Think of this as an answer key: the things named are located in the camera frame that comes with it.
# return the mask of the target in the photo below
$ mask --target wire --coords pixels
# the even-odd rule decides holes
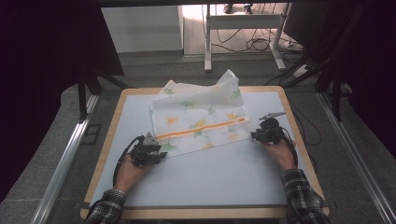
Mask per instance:
[[[284,134],[282,134],[281,136],[282,136],[283,140],[285,140],[285,142],[288,144],[289,149],[290,149],[290,151],[291,151],[291,154],[293,154],[294,165],[295,165],[296,167],[298,167],[298,156],[297,156],[297,151],[296,151],[296,149],[295,149],[295,147],[294,147],[294,144],[291,142],[290,134],[289,134],[288,130],[286,130],[286,129],[284,129],[284,128],[282,128],[282,130],[285,131],[286,134],[288,135],[288,137],[286,137]]]
[[[202,26],[203,26],[203,31],[204,31],[204,37],[206,38],[206,33],[205,33],[205,16],[204,16],[204,5],[202,5]],[[236,36],[239,32],[241,31],[241,29],[237,30],[233,35],[231,35],[230,37],[228,37],[226,40],[221,40],[220,36],[219,36],[219,30],[217,30],[217,34],[218,34],[218,40],[221,44],[226,43],[227,41],[231,40],[234,36]],[[254,38],[255,34],[257,33],[257,29],[254,31],[252,37],[247,41],[246,45],[247,47],[245,49],[229,49],[226,48],[222,45],[219,44],[211,44],[214,47],[219,47],[219,48],[223,48],[223,49],[227,49],[228,51],[231,52],[244,52],[247,50],[256,50],[256,51],[266,51],[269,48],[269,40],[265,39],[265,38]],[[256,47],[256,45],[258,43],[265,43],[265,47],[264,48],[258,48]]]
[[[276,7],[276,3],[274,4],[274,8],[273,8],[273,14],[274,14],[274,11],[275,11],[275,7]]]
[[[299,61],[299,59],[297,61],[291,61],[290,59],[286,58],[286,55],[295,55],[295,54],[299,54],[299,53],[293,53],[293,52],[284,52],[283,54],[281,54],[282,59],[288,63],[297,63]]]
[[[128,147],[125,148],[124,151],[122,152],[122,154],[121,154],[121,156],[120,156],[120,158],[119,158],[119,160],[118,160],[118,162],[117,162],[116,169],[114,169],[114,174],[113,174],[113,187],[116,185],[117,174],[119,173],[120,166],[121,166],[121,164],[122,164],[122,161],[123,161],[125,155],[127,154],[128,150],[129,150],[129,148],[130,148],[131,145],[133,145],[134,142],[136,142],[137,140],[140,142],[140,141],[142,141],[142,140],[144,140],[144,139],[145,139],[145,137],[144,137],[143,135],[137,136],[136,138],[134,138],[134,140],[132,140],[132,142],[128,145]]]
[[[262,7],[262,13],[264,12],[264,10],[265,10],[265,3],[264,3],[264,6]]]
[[[282,83],[282,80],[285,76],[287,76],[288,74],[290,74],[291,72],[293,72],[300,64],[302,64],[304,61],[306,61],[307,56],[304,55],[302,58],[300,58],[295,64],[293,64],[287,71],[285,71],[284,73],[282,73],[279,76],[273,77],[270,80],[268,80],[266,83],[263,84],[263,86],[267,86],[270,82],[272,82],[273,80],[280,78],[279,82],[277,83],[277,85],[280,85]]]
[[[314,172],[316,174],[318,172],[318,164],[315,161],[314,157],[311,154],[309,154],[309,152],[308,152],[308,157],[311,160],[312,166],[314,167]]]
[[[289,77],[290,75],[293,74],[293,72],[300,66],[302,65],[306,60],[308,59],[308,55],[303,55],[296,63],[294,63],[287,72],[284,73],[284,75],[280,78],[279,82],[277,83],[278,86],[282,85],[283,79],[285,77]]]
[[[299,114],[300,114],[301,116],[303,116],[303,118],[305,118],[306,121],[308,121],[308,122],[312,125],[312,127],[316,130],[316,132],[318,133],[318,138],[319,138],[319,140],[318,140],[316,143],[308,143],[308,142],[306,141],[306,139],[305,139],[305,141],[304,141],[305,144],[306,144],[306,145],[309,145],[309,146],[318,146],[318,145],[320,145],[320,144],[321,144],[322,135],[321,135],[321,132],[320,132],[320,130],[318,129],[318,127],[317,127],[309,118],[307,118],[306,115],[304,115],[303,112],[301,112],[301,110],[299,110],[299,109],[297,108],[297,106],[294,104],[294,102],[293,102],[289,97],[288,97],[288,99],[289,99],[289,102],[290,102],[291,106],[294,107],[294,109],[297,110],[297,111],[299,112]],[[297,118],[297,120],[300,121],[300,118],[298,117],[297,113],[294,113],[293,110],[291,110],[291,111],[293,112],[293,114],[294,114],[294,116]],[[304,125],[303,125],[303,123],[302,123],[301,121],[300,121],[300,124],[301,124],[301,126],[302,126],[303,135],[305,135]]]

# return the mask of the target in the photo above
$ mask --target plaid shirt sleeve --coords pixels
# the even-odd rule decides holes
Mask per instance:
[[[120,220],[126,194],[117,189],[108,189],[96,202],[85,220],[86,224],[109,224]]]
[[[288,223],[330,223],[322,211],[323,199],[311,188],[303,170],[288,170],[281,179],[289,203]]]

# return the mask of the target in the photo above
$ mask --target aluminum rail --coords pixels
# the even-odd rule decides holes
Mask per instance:
[[[327,97],[326,93],[318,93],[318,98],[324,107],[327,116],[330,119],[335,131],[340,137],[348,157],[352,164],[355,166],[356,171],[361,177],[364,187],[366,187],[370,197],[372,198],[380,216],[384,219],[384,223],[392,224],[396,223],[396,216],[389,204],[389,201],[383,193],[381,187],[376,183],[373,175],[369,168],[366,166],[364,160],[361,158],[361,154],[353,144],[353,141],[349,137],[347,130],[344,128],[342,122],[339,122],[335,115],[332,113],[332,104]]]
[[[53,204],[61,190],[62,184],[64,183],[64,179],[66,178],[67,172],[72,164],[72,161],[76,155],[76,151],[78,149],[79,143],[81,142],[82,136],[87,129],[88,123],[92,116],[92,111],[96,105],[98,100],[97,95],[92,95],[87,103],[87,112],[88,116],[85,120],[79,123],[67,144],[66,149],[64,150],[64,154],[61,157],[61,160],[56,167],[54,174],[47,186],[46,191],[44,192],[43,197],[41,198],[40,204],[35,210],[35,214],[30,223],[38,224],[38,223],[46,223],[47,218],[50,215],[50,210],[52,209]]]

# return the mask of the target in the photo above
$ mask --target orange stripe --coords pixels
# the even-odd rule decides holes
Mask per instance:
[[[174,132],[174,133],[164,133],[164,134],[160,134],[157,136],[157,139],[160,138],[165,138],[165,137],[170,137],[172,135],[182,135],[182,134],[186,134],[186,133],[196,133],[199,132],[203,129],[207,129],[207,128],[216,128],[216,127],[220,127],[220,126],[224,126],[224,125],[229,125],[229,124],[233,124],[233,123],[239,123],[242,121],[245,121],[245,118],[241,118],[241,119],[235,119],[235,120],[230,120],[230,121],[225,121],[222,123],[217,123],[217,124],[210,124],[210,125],[206,125],[206,126],[202,126],[199,128],[195,128],[195,129],[190,129],[187,131],[181,131],[181,132]]]

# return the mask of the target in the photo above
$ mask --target white wall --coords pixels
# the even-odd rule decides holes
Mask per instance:
[[[181,7],[104,7],[118,53],[183,49]]]

